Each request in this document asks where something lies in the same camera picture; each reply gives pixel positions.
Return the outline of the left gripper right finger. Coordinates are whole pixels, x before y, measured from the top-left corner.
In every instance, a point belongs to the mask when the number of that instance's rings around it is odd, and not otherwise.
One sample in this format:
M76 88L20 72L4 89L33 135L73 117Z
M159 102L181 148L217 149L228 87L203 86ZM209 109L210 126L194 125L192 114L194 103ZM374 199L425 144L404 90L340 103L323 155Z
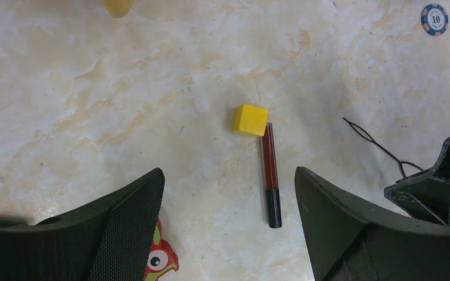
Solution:
M450 227L385 209L305 167L295 193L315 280L450 280Z

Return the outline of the black hair loop tool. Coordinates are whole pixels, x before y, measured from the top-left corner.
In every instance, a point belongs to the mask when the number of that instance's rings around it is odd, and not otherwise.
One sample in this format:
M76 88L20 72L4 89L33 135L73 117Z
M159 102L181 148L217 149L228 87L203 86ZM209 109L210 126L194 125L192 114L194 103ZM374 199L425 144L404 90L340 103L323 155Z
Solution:
M408 161L403 161L400 160L398 157L396 157L394 154L392 154L390 151L388 151L386 148L384 148L381 144L379 144L366 130L364 130L361 126L359 126L358 124L349 121L347 118L343 117L343 120L363 139L365 139L366 141L372 143L373 145L375 145L376 147L378 147L380 150L382 150L387 156L389 156L390 158L392 158L397 164L398 164L398 169L402 175L403 178L406 178L406 172L404 170L404 166L411 166L419 171L424 171L423 168L419 167L418 165L408 162Z

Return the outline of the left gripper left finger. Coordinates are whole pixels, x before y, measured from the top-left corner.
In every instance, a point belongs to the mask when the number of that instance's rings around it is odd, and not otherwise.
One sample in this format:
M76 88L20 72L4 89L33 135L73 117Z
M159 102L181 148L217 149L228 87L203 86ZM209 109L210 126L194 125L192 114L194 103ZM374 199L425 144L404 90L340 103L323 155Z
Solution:
M0 215L0 280L142 280L164 185L156 168L35 225Z

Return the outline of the dark red lip gloss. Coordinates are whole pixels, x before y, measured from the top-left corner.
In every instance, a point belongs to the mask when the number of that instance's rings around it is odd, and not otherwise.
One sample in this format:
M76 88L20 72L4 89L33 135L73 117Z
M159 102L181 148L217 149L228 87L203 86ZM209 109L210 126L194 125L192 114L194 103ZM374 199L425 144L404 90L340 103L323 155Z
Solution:
M261 144L264 163L265 200L268 225L270 228L281 228L281 203L272 123L266 124Z

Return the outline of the red owl number toy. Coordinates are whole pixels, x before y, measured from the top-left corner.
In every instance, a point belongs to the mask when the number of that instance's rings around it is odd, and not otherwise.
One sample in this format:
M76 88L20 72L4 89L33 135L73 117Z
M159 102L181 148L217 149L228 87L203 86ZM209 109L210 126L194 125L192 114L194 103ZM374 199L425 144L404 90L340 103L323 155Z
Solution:
M177 254L171 245L162 239L162 226L157 219L155 232L146 264L144 281L158 281L158 279L171 270L179 269Z

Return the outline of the blue poker chip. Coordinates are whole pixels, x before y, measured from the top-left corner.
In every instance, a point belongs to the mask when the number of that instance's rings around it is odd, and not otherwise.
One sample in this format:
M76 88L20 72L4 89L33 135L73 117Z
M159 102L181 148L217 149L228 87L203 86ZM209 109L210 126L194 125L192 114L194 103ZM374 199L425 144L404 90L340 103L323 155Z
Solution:
M439 36L446 32L449 18L446 10L439 4L429 4L421 12L421 25L426 33Z

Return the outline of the yellow rectangular block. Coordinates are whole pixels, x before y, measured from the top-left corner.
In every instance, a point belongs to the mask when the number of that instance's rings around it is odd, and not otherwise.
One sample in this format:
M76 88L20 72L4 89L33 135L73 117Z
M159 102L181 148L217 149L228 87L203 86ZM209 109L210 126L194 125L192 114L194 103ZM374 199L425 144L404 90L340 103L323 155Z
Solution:
M133 4L134 0L102 0L101 1L105 9L113 18L122 18L127 15Z

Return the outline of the small yellow cube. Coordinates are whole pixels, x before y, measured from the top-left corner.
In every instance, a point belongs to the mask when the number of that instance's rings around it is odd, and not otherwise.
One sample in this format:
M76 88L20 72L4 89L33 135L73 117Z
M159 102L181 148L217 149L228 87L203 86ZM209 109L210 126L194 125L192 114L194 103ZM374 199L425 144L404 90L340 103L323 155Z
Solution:
M262 137L267 125L268 110L243 104L236 109L232 132Z

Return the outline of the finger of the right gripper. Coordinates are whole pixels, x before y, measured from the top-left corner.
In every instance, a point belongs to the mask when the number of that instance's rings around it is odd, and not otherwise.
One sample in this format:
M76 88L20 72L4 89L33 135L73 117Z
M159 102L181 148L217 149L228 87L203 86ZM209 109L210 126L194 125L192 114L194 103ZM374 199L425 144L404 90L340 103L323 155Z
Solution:
M413 218L450 227L450 137L433 167L386 187L384 196Z

